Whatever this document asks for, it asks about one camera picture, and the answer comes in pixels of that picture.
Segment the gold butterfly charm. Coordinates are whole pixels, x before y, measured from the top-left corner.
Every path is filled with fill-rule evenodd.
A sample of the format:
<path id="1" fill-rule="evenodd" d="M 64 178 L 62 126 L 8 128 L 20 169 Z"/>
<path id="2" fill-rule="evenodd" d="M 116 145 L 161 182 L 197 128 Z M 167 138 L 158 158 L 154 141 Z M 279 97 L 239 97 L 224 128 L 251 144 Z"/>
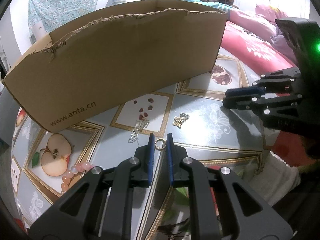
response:
<path id="1" fill-rule="evenodd" d="M 173 126 L 181 128 L 182 125 L 189 119 L 189 115 L 185 113 L 181 113 L 179 116 L 174 117 L 174 121 L 172 123 Z"/>

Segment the red floral blanket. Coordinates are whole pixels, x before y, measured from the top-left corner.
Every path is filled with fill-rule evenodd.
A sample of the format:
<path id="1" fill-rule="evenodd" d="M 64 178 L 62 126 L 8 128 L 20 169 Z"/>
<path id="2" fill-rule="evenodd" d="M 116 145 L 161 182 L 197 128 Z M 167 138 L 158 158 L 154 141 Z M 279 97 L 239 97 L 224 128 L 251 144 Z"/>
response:
<path id="1" fill-rule="evenodd" d="M 258 75 L 296 66 L 269 43 L 250 35 L 243 28 L 229 21 L 225 26 L 221 47 Z"/>

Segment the pink lilac quilt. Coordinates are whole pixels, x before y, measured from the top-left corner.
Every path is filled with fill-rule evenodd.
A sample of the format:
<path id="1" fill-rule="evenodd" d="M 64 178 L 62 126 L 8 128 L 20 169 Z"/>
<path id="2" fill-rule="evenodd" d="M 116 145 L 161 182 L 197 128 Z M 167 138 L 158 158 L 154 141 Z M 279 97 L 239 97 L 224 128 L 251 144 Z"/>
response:
<path id="1" fill-rule="evenodd" d="M 247 14 L 232 7 L 229 11 L 229 20 L 259 36 L 262 40 L 268 42 L 273 49 L 296 64 L 297 60 L 293 50 L 287 44 L 283 33 L 275 22 L 276 19 L 287 18 L 285 12 L 270 5 L 260 4 L 256 5 L 255 12 L 256 14 Z"/>

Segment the white fuzzy towel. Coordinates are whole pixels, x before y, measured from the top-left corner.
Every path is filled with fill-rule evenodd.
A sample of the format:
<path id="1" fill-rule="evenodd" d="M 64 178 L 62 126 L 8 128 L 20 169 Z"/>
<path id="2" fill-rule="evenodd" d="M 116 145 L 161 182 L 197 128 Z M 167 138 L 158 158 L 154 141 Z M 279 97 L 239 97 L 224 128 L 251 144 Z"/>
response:
<path id="1" fill-rule="evenodd" d="M 265 158 L 260 173 L 249 182 L 250 187 L 270 206 L 274 206 L 299 184 L 298 168 L 290 167 L 273 152 Z"/>

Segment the brown cardboard box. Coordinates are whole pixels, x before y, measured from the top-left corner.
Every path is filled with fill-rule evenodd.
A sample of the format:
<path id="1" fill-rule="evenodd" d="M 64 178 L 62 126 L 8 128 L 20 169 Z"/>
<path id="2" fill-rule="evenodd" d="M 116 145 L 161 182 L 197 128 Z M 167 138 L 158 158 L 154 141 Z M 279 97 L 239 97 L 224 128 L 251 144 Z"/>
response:
<path id="1" fill-rule="evenodd" d="M 100 9 L 33 44 L 3 84 L 42 128 L 59 132 L 212 69 L 228 15 L 179 0 Z"/>

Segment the blue patterned wall cloth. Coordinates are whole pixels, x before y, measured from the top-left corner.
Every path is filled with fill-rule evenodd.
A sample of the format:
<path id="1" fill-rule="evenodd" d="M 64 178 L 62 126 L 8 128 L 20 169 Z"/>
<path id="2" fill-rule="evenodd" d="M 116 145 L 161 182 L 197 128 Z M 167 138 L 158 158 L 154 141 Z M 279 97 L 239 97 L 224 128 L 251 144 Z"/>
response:
<path id="1" fill-rule="evenodd" d="M 29 0 L 28 27 L 35 42 L 32 27 L 42 22 L 44 30 L 50 33 L 58 27 L 85 14 L 95 11 L 99 0 Z"/>

